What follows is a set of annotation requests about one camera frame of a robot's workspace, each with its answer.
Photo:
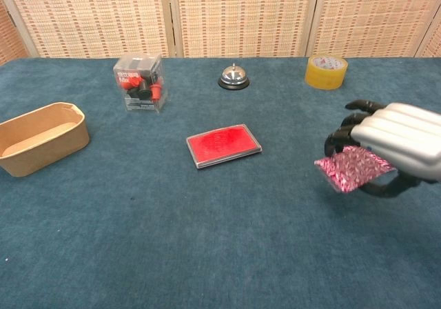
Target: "pink patterned packet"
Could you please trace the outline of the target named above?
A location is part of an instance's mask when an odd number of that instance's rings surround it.
[[[357,146],[314,162],[337,192],[348,193],[395,168],[386,160]]]

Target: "robotic hand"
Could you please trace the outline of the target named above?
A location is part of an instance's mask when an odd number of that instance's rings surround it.
[[[362,146],[389,161],[398,176],[386,185],[367,183],[361,190],[379,197],[396,197],[421,181],[441,181],[441,114],[403,103],[387,106],[367,100],[348,103],[359,109],[346,117],[325,142],[325,155],[344,146]]]

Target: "paper container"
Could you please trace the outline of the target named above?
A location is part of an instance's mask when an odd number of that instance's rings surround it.
[[[53,103],[0,124],[0,166],[14,177],[27,176],[88,143],[81,110]]]

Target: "woven screen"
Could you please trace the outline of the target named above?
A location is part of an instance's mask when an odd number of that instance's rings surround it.
[[[184,56],[304,56],[309,2],[178,0]]]
[[[23,42],[9,19],[6,7],[0,0],[0,65],[27,55]]]
[[[161,0],[14,0],[42,57],[168,56]]]
[[[427,43],[424,51],[422,52],[423,57],[441,57],[441,20],[431,35],[429,42]]]
[[[321,2],[308,54],[345,57],[412,57],[439,6],[439,0]]]

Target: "tape roll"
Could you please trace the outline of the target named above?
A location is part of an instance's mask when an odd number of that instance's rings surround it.
[[[305,81],[308,85],[321,90],[335,90],[342,85],[347,62],[330,55],[312,55],[308,59]]]

